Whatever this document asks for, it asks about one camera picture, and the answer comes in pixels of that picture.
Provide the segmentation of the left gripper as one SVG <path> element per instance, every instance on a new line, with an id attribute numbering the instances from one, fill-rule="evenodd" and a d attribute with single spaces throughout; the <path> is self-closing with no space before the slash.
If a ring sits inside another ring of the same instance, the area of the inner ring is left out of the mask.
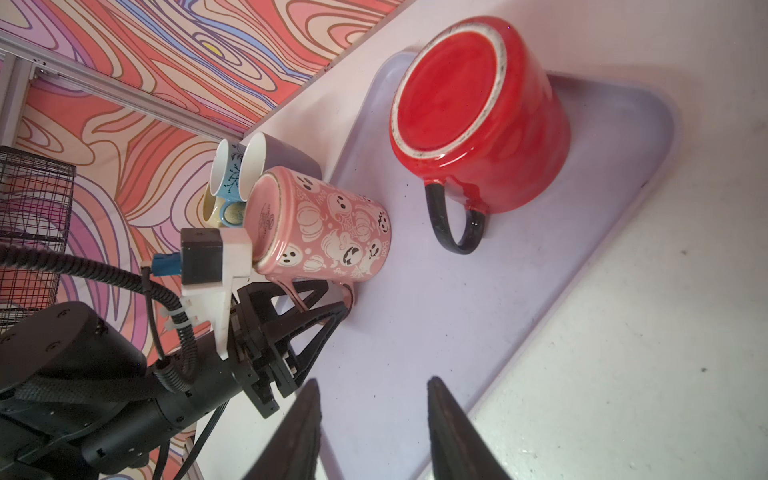
<path id="1" fill-rule="evenodd" d="M 279 410 L 273 390 L 283 397 L 298 390 L 349 314 L 343 301 L 324 300 L 327 281 L 301 280 L 292 286 L 296 297 L 278 284 L 252 282 L 238 289 L 231 303 L 228 353 L 233 375 L 264 419 Z M 291 341 L 314 327 L 319 330 L 296 352 Z"/>

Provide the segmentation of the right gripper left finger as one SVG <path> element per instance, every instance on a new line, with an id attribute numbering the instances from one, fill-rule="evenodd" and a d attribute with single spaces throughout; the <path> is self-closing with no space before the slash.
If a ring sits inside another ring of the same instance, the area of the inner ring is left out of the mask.
<path id="1" fill-rule="evenodd" d="M 316 379 L 301 389 L 289 412 L 244 479 L 312 480 L 321 447 L 321 396 Z"/>

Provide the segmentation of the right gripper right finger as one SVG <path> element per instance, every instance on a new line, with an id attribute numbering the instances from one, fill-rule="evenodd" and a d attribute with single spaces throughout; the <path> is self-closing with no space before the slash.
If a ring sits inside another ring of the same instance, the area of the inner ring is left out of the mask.
<path id="1" fill-rule="evenodd" d="M 434 478 L 510 480 L 443 380 L 432 377 L 427 390 Z"/>

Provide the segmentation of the pink mug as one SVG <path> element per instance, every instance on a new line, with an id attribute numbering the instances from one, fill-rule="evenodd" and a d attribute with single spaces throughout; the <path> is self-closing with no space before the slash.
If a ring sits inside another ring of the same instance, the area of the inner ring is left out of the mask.
<path id="1" fill-rule="evenodd" d="M 309 309 L 293 285 L 323 280 L 355 303 L 354 285 L 383 268 L 392 244 L 392 221 L 376 201 L 286 167 L 256 181 L 243 228 L 252 241 L 253 269 Z"/>

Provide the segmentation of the beige speckled mug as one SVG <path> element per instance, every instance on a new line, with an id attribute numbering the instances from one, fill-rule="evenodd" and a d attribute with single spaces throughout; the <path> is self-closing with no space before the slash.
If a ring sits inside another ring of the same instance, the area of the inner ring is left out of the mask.
<path id="1" fill-rule="evenodd" d="M 222 228 L 224 223 L 221 220 L 221 208 L 225 203 L 223 198 L 212 195 L 208 186 L 204 187 L 200 204 L 200 218 L 203 223 L 210 228 Z"/>

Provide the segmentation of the blue textured mug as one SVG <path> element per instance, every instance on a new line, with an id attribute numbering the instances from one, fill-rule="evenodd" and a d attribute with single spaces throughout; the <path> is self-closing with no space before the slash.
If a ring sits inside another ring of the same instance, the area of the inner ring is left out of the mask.
<path id="1" fill-rule="evenodd" d="M 245 203 L 240 195 L 240 173 L 245 148 L 230 140 L 220 141 L 211 167 L 209 191 L 223 200 L 219 218 L 227 227 L 239 227 L 243 223 Z"/>

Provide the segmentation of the purple grey mug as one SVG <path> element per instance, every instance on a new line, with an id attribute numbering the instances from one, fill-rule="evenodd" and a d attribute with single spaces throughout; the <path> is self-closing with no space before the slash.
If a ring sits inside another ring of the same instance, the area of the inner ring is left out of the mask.
<path id="1" fill-rule="evenodd" d="M 251 191 L 268 169 L 282 166 L 317 179 L 322 178 L 320 165 L 296 147 L 262 132 L 256 132 L 248 141 L 243 154 L 238 193 L 246 202 Z"/>

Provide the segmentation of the red mug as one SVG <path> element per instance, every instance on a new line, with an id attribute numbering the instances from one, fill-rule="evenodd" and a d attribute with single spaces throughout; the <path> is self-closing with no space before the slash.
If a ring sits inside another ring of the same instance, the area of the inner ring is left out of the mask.
<path id="1" fill-rule="evenodd" d="M 438 242 L 468 255 L 489 215 L 515 210 L 551 185 L 571 129 L 518 31 L 499 17 L 476 16 L 417 54 L 396 89 L 389 139 L 424 182 Z"/>

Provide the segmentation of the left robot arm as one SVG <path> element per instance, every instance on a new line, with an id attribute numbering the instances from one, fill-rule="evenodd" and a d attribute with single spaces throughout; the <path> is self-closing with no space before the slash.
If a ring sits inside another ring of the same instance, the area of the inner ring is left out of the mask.
<path id="1" fill-rule="evenodd" d="M 278 312 L 277 285 L 246 285 L 231 301 L 229 337 L 196 336 L 179 297 L 101 262 L 5 246 L 5 267 L 67 274 L 140 293 L 172 312 L 181 346 L 154 363 L 90 306 L 51 306 L 1 337 L 1 475 L 5 479 L 96 479 L 156 458 L 202 417 L 218 419 L 246 394 L 269 417 L 303 385 L 327 340 L 350 311 L 322 303 L 323 280 L 297 283 L 303 308 Z"/>

